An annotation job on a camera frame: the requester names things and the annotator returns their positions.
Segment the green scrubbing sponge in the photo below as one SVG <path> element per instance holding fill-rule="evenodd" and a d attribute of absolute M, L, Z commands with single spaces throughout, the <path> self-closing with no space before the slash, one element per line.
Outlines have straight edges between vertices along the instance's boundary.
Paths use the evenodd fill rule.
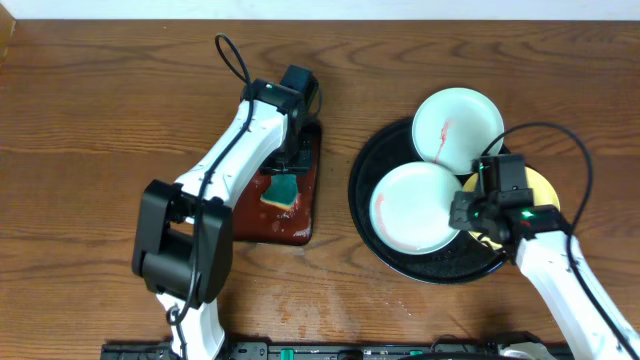
<path fill-rule="evenodd" d="M 267 205 L 289 211 L 296 204 L 298 195 L 296 175 L 274 175 L 271 177 L 271 183 L 261 195 L 260 200 Z"/>

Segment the yellow plate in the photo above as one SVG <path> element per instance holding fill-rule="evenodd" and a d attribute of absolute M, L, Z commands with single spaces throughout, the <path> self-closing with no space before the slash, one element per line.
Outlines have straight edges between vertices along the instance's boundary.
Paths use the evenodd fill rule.
<path fill-rule="evenodd" d="M 525 167 L 525 174 L 528 186 L 533 190 L 534 205 L 553 205 L 560 210 L 561 206 L 559 197 L 551 183 L 539 172 L 529 166 Z M 485 247 L 491 248 L 494 251 L 498 251 L 502 248 L 501 244 L 491 240 L 488 235 L 483 235 L 480 232 L 470 232 L 470 235 Z"/>

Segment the pale green plate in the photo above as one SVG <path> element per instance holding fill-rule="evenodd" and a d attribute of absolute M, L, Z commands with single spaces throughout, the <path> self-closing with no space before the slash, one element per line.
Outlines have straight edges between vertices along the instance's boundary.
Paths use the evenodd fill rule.
<path fill-rule="evenodd" d="M 460 181 L 429 162 L 403 164 L 375 186 L 369 218 L 376 235 L 391 249 L 407 255 L 433 253 L 459 231 L 449 226 L 450 206 Z"/>
<path fill-rule="evenodd" d="M 495 156 L 505 131 L 496 105 L 468 88 L 447 88 L 428 97 L 412 121 L 411 136 L 418 155 L 456 175 L 472 172 L 483 154 Z"/>

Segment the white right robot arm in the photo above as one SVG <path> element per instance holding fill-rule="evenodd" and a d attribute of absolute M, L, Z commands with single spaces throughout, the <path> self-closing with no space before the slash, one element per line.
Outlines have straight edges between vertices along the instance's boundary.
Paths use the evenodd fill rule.
<path fill-rule="evenodd" d="M 530 189 L 511 203 L 498 197 L 456 192 L 449 224 L 500 245 L 536 288 L 576 359 L 637 359 L 639 334 L 595 277 L 558 209 L 535 206 Z"/>

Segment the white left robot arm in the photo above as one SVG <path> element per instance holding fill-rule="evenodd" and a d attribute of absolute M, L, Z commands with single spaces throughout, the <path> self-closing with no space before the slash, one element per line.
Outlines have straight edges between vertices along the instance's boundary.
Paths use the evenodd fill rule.
<path fill-rule="evenodd" d="M 225 342 L 217 297 L 233 257 L 233 210 L 257 174 L 298 178 L 313 166 L 314 77 L 246 87 L 236 117 L 173 183 L 153 180 L 139 210 L 132 271 L 165 310 L 171 354 L 214 359 Z"/>

